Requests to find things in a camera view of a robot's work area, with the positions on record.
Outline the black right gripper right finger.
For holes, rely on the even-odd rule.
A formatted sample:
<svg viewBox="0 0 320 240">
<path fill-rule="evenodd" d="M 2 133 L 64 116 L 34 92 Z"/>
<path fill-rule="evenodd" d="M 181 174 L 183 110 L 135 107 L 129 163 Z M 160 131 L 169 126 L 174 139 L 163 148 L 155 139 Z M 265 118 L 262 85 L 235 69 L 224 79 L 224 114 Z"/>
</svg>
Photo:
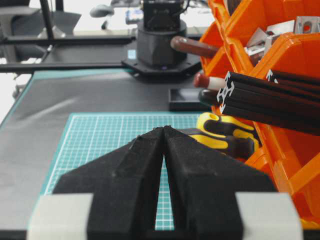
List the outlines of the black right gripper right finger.
<svg viewBox="0 0 320 240">
<path fill-rule="evenodd" d="M 174 227 L 197 240 L 241 240 L 236 192 L 275 192 L 267 174 L 165 126 Z"/>
</svg>

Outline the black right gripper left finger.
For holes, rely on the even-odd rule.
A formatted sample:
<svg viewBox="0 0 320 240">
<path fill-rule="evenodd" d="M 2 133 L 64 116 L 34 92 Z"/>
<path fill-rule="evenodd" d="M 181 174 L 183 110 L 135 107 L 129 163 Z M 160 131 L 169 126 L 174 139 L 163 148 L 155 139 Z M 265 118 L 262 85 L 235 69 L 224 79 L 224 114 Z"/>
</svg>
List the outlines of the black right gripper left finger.
<svg viewBox="0 0 320 240">
<path fill-rule="evenodd" d="M 88 239 L 138 239 L 155 228 L 163 156 L 164 129 L 157 127 L 63 174 L 52 192 L 93 194 Z"/>
</svg>

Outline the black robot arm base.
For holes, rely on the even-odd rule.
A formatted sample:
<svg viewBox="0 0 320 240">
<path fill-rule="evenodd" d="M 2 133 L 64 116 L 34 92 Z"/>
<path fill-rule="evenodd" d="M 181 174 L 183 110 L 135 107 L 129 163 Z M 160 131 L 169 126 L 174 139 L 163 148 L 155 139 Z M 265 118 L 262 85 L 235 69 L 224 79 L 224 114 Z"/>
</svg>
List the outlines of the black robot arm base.
<svg viewBox="0 0 320 240">
<path fill-rule="evenodd" d="M 143 18 L 137 24 L 136 40 L 127 46 L 121 63 L 145 76 L 182 76 L 201 67 L 194 54 L 175 50 L 174 37 L 187 37 L 180 15 L 189 7 L 183 0 L 144 0 Z"/>
</svg>

